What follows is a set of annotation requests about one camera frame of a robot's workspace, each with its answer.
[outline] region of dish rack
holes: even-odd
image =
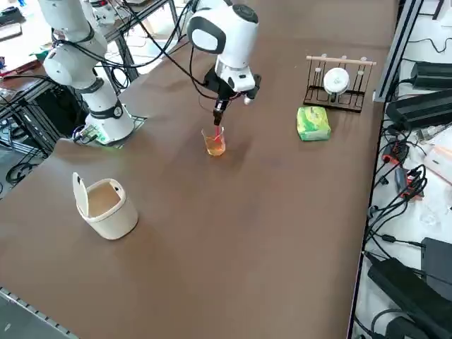
[[[308,61],[308,81],[304,105],[361,112],[372,68],[376,62],[368,61],[365,56],[360,60],[351,60],[346,56],[328,58],[326,54],[308,55],[306,60]],[[339,95],[330,95],[323,87],[325,74],[334,68],[345,69],[350,77],[348,89]]]

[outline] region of power adapter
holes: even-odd
[[[399,260],[366,254],[371,278],[415,323],[434,339],[452,339],[452,302],[436,293]]]
[[[417,61],[412,68],[414,88],[446,90],[452,88],[452,65]]]

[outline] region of black device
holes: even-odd
[[[424,198],[424,191],[420,191],[417,195],[413,196],[413,193],[420,185],[421,179],[419,178],[419,174],[418,172],[410,175],[410,170],[402,167],[395,169],[395,185],[401,198],[411,197],[412,200],[422,200]]]
[[[452,122],[452,90],[442,90],[391,102],[386,110],[395,126],[420,129]]]
[[[436,278],[452,282],[452,244],[440,242],[436,239],[424,238],[421,250],[421,269]],[[433,279],[424,277],[428,286],[437,291],[442,297],[452,301],[452,286]]]
[[[22,23],[23,21],[25,18],[17,7],[11,6],[0,12],[0,25]]]
[[[452,302],[435,292],[425,281],[395,258],[372,262],[371,278],[430,339],[452,338]]]
[[[452,65],[417,61],[412,68],[412,85],[427,90],[452,88]]]
[[[88,115],[72,93],[61,88],[48,90],[35,100],[62,136],[71,136]]]
[[[410,148],[404,141],[399,141],[397,138],[390,138],[388,145],[386,145],[381,159],[387,163],[392,162],[394,165],[402,164],[408,156]]]
[[[385,337],[386,339],[429,339],[415,323],[402,316],[389,321]]]
[[[213,109],[213,123],[216,126],[220,125],[223,113],[229,105],[230,100],[233,100],[238,94],[233,91],[232,87],[234,87],[234,81],[232,81],[232,83],[231,81],[232,79],[229,78],[229,83],[226,83],[226,81],[217,76],[214,66],[212,66],[204,76],[204,87],[218,94],[218,98],[215,102],[215,108]],[[257,92],[259,91],[261,86],[261,76],[255,74],[254,82],[256,84],[254,88],[244,92],[244,94],[251,100],[255,99]]]

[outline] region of white round object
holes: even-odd
[[[350,84],[350,77],[345,69],[335,68],[326,72],[323,77],[323,88],[329,94],[343,94]]]

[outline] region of clear plastic cup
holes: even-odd
[[[201,130],[204,142],[206,143],[207,153],[213,157],[222,155],[226,150],[224,131],[223,126],[216,126],[214,124],[206,126]]]

